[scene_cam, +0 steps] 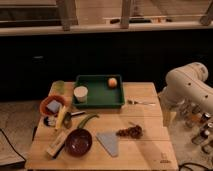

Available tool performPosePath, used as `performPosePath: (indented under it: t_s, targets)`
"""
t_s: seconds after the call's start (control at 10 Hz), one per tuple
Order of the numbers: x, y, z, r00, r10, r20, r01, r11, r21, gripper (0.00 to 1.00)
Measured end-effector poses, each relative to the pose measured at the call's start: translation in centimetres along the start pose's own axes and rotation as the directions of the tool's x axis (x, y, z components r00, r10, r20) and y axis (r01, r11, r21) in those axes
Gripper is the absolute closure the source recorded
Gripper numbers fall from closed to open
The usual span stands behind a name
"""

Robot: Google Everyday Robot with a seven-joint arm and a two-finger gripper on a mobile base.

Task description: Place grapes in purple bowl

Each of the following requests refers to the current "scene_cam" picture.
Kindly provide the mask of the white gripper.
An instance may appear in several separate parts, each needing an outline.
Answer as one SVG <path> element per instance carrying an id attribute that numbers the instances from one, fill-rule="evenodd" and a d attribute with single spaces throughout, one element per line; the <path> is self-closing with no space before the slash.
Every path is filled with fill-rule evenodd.
<path id="1" fill-rule="evenodd" d="M 176 107 L 169 104 L 164 98 L 160 98 L 160 105 L 163 114 L 163 125 L 168 127 L 177 114 Z"/>

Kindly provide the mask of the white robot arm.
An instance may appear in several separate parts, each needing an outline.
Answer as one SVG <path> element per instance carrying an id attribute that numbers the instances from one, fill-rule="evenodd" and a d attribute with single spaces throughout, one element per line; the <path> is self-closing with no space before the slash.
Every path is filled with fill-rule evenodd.
<path id="1" fill-rule="evenodd" d="M 166 74 L 166 86 L 159 93 L 164 126 L 170 125 L 173 112 L 185 100 L 213 114 L 213 88 L 205 83 L 207 78 L 208 69 L 200 62 L 172 69 Z"/>

